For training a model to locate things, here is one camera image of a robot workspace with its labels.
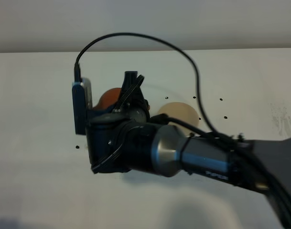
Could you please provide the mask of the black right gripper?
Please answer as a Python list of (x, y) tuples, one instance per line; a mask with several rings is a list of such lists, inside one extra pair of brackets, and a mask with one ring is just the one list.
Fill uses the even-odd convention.
[(156, 173), (151, 148), (160, 126), (150, 122), (149, 104), (140, 89), (144, 78), (126, 71), (118, 101), (105, 110), (88, 110), (85, 131), (94, 174)]

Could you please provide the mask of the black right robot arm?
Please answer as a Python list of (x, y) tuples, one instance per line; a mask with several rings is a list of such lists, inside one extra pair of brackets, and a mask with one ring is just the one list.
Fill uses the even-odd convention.
[(147, 119), (131, 106), (88, 119), (85, 132), (95, 174), (199, 174), (265, 195), (283, 227), (291, 229), (291, 138), (234, 139), (166, 114)]

